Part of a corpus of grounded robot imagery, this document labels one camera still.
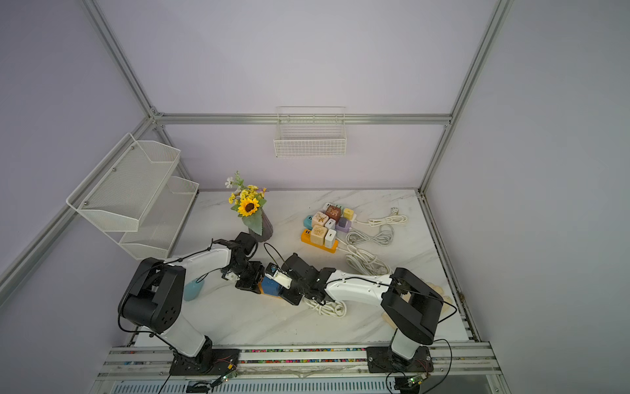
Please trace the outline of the white charger plug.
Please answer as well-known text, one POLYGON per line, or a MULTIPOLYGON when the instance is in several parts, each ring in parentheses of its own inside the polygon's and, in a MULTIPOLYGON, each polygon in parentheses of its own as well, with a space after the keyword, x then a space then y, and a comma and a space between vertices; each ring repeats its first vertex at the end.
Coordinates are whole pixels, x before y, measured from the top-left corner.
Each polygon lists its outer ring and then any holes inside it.
POLYGON ((324 246, 328 249, 334 250, 336 248, 336 230, 329 229, 324 238, 324 246))

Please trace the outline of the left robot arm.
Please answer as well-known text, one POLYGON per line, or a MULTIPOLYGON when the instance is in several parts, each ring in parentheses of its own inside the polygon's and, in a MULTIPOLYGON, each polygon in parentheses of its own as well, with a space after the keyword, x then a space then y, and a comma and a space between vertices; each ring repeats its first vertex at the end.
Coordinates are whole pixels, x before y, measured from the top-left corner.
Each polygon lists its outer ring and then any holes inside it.
POLYGON ((144 327, 145 333, 160 339, 177 355, 197 358, 212 342, 181 315, 188 284, 184 263, 210 264, 195 283, 202 284, 210 274, 219 273, 235 288, 259 294, 264 267, 253 260, 258 248, 256 239, 242 232, 234 240, 212 240, 207 248, 171 261, 144 259, 121 297, 117 318, 144 327))

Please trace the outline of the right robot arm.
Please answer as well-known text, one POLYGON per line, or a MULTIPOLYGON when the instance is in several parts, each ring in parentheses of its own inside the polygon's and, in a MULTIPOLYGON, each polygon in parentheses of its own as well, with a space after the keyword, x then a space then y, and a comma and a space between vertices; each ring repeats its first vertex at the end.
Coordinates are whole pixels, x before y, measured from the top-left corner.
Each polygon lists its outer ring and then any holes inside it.
POLYGON ((292 254, 280 272, 290 279, 290 294, 300 300, 319 306, 350 301, 381 307, 396 327, 390 353, 402 361, 410 362, 420 346, 435 340, 445 300, 408 269, 381 276, 318 270, 292 254))

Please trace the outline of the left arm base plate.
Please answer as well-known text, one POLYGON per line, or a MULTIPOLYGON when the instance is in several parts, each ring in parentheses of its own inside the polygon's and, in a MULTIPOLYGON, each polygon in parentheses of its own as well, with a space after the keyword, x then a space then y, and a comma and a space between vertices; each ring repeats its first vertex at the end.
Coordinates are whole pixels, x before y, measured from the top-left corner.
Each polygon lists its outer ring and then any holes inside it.
POLYGON ((172 376, 223 376, 236 369, 241 351, 238 349, 206 349, 198 356, 177 354, 170 367, 172 376))

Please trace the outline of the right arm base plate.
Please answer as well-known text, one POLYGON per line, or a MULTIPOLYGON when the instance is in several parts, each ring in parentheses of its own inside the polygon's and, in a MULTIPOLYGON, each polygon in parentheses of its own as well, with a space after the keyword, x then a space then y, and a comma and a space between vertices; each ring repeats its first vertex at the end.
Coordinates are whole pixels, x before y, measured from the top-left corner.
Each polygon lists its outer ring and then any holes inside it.
POLYGON ((434 371, 429 348, 426 346, 420 346, 410 360, 398 356, 388 346, 369 346, 366 353, 367 367, 371 374, 397 372, 431 374, 434 371))

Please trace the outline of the beige cube plug adapter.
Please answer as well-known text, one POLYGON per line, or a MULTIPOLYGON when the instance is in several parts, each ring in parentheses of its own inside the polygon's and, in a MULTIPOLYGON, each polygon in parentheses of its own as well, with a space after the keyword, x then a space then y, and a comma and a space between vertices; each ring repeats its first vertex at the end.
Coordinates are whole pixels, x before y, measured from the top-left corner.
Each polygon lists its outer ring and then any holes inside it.
POLYGON ((310 242, 315 246, 324 246, 324 238, 328 229, 321 226, 315 226, 310 231, 310 242))

